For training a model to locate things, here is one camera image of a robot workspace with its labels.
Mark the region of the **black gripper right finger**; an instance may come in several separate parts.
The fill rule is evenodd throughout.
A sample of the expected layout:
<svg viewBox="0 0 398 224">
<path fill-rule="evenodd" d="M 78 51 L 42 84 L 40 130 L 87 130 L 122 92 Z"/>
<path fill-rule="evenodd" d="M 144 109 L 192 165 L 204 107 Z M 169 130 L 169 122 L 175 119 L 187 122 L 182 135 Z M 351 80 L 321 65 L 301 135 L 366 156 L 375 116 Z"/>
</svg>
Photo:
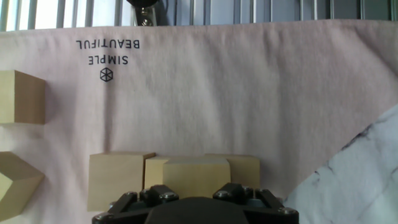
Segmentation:
<svg viewBox="0 0 398 224">
<path fill-rule="evenodd" d="M 299 224 L 299 212 L 283 206 L 267 189 L 227 183 L 213 194 L 213 199 L 237 205 L 249 224 Z"/>
</svg>

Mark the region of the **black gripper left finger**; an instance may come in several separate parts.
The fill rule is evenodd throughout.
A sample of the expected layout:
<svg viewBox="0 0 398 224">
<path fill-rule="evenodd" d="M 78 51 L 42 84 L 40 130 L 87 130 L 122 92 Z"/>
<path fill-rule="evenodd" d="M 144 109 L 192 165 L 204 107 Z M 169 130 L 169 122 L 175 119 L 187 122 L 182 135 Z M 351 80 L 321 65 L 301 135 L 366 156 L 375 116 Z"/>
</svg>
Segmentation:
<svg viewBox="0 0 398 224">
<path fill-rule="evenodd" d="M 130 191 L 112 202 L 108 211 L 95 215 L 92 224 L 145 223 L 154 207 L 178 199 L 178 194 L 166 185 L 153 185 L 139 193 Z"/>
</svg>

